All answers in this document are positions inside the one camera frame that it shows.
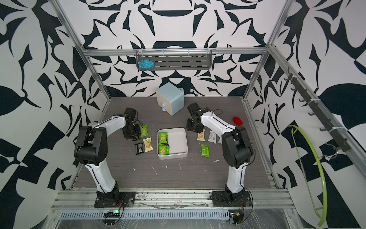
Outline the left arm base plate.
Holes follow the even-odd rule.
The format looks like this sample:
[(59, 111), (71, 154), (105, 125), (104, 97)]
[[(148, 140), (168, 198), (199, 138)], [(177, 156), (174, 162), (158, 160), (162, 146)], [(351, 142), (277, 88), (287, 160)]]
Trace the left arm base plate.
[(97, 191), (97, 198), (94, 203), (95, 208), (117, 208), (121, 204), (129, 207), (135, 202), (136, 192), (102, 193)]

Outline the yellow cookie packet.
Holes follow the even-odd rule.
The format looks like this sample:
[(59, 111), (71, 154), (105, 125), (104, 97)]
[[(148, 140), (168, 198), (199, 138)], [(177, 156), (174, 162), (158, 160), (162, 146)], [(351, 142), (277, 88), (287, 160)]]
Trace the yellow cookie packet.
[(144, 143), (145, 152), (150, 152), (150, 151), (153, 150), (152, 139), (151, 138), (145, 138), (143, 140), (143, 143)]
[(197, 141), (205, 141), (205, 130), (197, 134)]

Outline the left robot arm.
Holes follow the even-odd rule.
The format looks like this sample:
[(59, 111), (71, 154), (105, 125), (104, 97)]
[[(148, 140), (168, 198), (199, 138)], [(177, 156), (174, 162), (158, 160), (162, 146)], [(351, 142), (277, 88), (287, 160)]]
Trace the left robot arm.
[(128, 107), (123, 114), (115, 114), (101, 123), (80, 128), (74, 157), (90, 172), (99, 199), (120, 198), (118, 183), (112, 177), (106, 161), (108, 136), (116, 131), (122, 131), (125, 139), (136, 141), (141, 137), (140, 126), (138, 112)]

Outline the black cookie packet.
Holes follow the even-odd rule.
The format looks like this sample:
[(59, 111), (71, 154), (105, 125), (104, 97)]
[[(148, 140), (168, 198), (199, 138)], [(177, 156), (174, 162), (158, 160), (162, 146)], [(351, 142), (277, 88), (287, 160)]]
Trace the black cookie packet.
[(139, 154), (142, 154), (144, 153), (144, 144), (143, 143), (136, 143), (134, 144), (135, 146), (135, 154), (136, 155), (139, 155)]

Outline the white storage box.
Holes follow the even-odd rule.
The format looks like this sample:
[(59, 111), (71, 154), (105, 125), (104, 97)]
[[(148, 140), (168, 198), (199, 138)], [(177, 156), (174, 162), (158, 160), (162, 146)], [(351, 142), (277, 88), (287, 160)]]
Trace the white storage box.
[(167, 133), (167, 143), (170, 147), (168, 155), (160, 155), (159, 152), (157, 152), (160, 160), (176, 159), (188, 156), (186, 130), (183, 127), (159, 129), (157, 133), (157, 142), (159, 142), (161, 133)]

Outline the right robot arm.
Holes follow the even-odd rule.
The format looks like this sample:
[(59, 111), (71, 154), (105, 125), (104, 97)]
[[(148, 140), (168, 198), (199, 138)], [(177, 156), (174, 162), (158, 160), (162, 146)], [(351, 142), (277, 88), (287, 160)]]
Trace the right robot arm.
[(221, 138), (223, 157), (229, 166), (225, 190), (230, 199), (238, 199), (245, 192), (246, 168), (255, 159), (247, 130), (227, 123), (214, 111), (201, 108), (197, 103), (190, 104), (187, 109), (192, 116), (187, 120), (187, 130), (202, 133), (207, 127)]

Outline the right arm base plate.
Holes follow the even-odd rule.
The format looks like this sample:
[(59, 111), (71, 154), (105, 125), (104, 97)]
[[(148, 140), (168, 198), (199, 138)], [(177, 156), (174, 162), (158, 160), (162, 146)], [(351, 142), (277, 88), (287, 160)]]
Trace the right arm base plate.
[(242, 190), (232, 194), (228, 191), (213, 191), (210, 200), (215, 207), (248, 207), (252, 206), (252, 198), (249, 191)]

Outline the green cookie packet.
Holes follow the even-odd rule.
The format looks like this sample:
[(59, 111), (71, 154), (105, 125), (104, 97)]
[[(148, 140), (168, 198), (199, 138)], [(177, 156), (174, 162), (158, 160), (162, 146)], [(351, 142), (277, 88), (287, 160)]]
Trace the green cookie packet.
[(204, 144), (201, 145), (201, 156), (202, 157), (210, 157), (209, 146), (204, 145)]
[(164, 156), (168, 155), (170, 152), (170, 147), (166, 144), (159, 144), (158, 146), (158, 155)]
[(167, 132), (161, 132), (159, 134), (158, 144), (164, 144), (164, 145), (168, 144), (167, 137), (168, 137)]
[(147, 130), (147, 125), (141, 126), (140, 131), (141, 131), (141, 138), (149, 135), (148, 130)]

